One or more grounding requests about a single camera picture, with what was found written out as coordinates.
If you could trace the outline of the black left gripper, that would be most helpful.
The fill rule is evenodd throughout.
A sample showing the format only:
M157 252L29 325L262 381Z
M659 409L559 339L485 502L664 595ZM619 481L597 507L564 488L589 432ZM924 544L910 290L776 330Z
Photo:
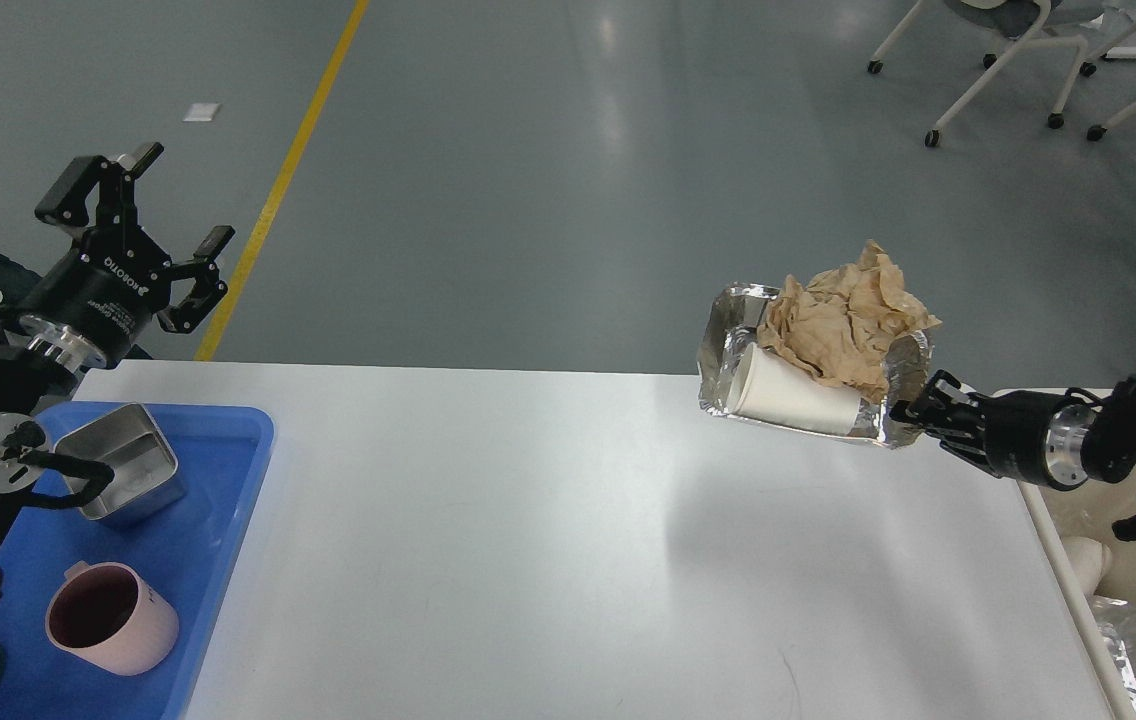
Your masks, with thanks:
M164 332L189 334L228 295L217 260L235 236L231 225L215 225L184 263L140 227L135 184L162 152L152 141L115 159L70 159L34 210L68 234L70 249L16 305L16 328L68 329L92 346L89 365L114 369L154 316ZM187 296L169 304L172 283L184 281L193 282Z

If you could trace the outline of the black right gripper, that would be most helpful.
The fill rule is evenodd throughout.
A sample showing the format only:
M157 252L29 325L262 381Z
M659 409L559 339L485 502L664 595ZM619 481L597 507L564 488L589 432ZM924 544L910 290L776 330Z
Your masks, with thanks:
M1030 390L987 397L937 370L914 400L893 402L889 418L997 477L1056 491L1076 489L1089 479L1083 447L1095 409L1083 397Z

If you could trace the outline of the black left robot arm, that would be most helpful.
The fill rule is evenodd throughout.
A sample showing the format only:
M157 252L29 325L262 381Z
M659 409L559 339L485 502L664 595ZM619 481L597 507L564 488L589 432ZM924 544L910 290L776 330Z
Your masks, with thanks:
M53 451L37 405L68 397L89 369L116 368L149 325L192 333L228 293L217 259L229 225L176 261L139 223L137 179L162 152L154 141L78 156L34 210L69 234L70 250L27 296L0 305L0 547L20 510L87 506L116 479L101 461ZM2 581L0 569L0 598Z

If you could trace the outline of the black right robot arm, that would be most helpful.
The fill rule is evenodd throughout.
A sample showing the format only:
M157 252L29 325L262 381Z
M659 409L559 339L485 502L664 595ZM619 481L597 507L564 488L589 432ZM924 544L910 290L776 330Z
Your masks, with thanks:
M1106 395L1068 387L992 396L934 372L914 397L894 401L889 416L984 474L1058 492L1088 482L1117 486L1136 468L1136 375ZM1136 542L1136 512L1112 521L1111 531Z

